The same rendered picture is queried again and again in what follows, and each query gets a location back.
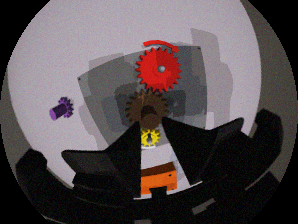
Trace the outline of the yellow gear with black stripe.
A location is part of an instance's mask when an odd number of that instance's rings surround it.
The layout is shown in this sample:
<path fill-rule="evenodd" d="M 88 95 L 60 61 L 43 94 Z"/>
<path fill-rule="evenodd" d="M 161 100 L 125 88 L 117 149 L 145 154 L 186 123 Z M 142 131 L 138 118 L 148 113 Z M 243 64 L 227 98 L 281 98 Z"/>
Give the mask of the yellow gear with black stripe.
<path fill-rule="evenodd" d="M 160 139 L 161 139 L 161 133 L 160 131 L 156 131 L 156 129 L 153 129 L 153 131 L 149 131 L 149 129 L 145 129 L 141 128 L 141 144 L 144 145 L 148 144 L 146 143 L 146 139 L 148 139 L 148 137 L 152 137 L 153 139 L 153 143 L 154 145 L 156 145 L 156 143 L 160 143 Z M 148 144 L 150 147 L 150 144 Z"/>

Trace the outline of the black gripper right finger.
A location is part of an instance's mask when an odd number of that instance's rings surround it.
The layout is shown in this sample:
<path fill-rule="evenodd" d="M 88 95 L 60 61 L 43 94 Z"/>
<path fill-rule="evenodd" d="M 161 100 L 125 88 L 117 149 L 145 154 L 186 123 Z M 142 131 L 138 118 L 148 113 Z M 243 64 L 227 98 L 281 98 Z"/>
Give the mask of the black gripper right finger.
<path fill-rule="evenodd" d="M 214 129 L 192 127 L 182 121 L 180 123 L 169 117 L 162 117 L 162 127 L 189 185 L 194 185 L 201 183 L 201 173 L 208 167 L 220 141 L 222 143 L 222 140 L 242 131 L 243 117 L 227 121 L 225 125 L 218 125 Z"/>

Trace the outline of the red gear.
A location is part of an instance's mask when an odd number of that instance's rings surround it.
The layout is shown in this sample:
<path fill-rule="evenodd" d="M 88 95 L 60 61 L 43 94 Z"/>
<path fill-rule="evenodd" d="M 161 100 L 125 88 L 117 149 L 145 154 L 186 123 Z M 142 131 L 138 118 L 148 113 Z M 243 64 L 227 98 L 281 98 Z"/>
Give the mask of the red gear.
<path fill-rule="evenodd" d="M 174 52 L 168 53 L 168 48 L 162 51 L 161 47 L 150 49 L 150 52 L 145 49 L 145 56 L 138 56 L 142 61 L 136 61 L 141 68 L 136 68 L 134 71 L 141 72 L 137 75 L 138 79 L 141 77 L 140 84 L 145 84 L 145 89 L 152 87 L 152 92 L 158 93 L 168 92 L 168 87 L 173 89 L 173 84 L 178 84 L 177 79 L 181 79 L 178 73 L 182 72 L 178 69 L 181 64 L 177 64 L 178 57 L 173 57 Z M 166 71 L 162 73 L 157 72 L 158 65 L 164 65 Z"/>

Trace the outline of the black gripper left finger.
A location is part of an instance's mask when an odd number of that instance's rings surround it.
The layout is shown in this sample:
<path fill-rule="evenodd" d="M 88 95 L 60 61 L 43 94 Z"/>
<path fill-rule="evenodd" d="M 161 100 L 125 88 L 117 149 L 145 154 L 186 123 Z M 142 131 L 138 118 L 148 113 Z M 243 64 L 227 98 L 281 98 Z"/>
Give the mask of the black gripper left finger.
<path fill-rule="evenodd" d="M 134 121 L 117 141 L 102 151 L 67 151 L 61 157 L 74 172 L 114 176 L 133 198 L 141 197 L 141 131 Z"/>

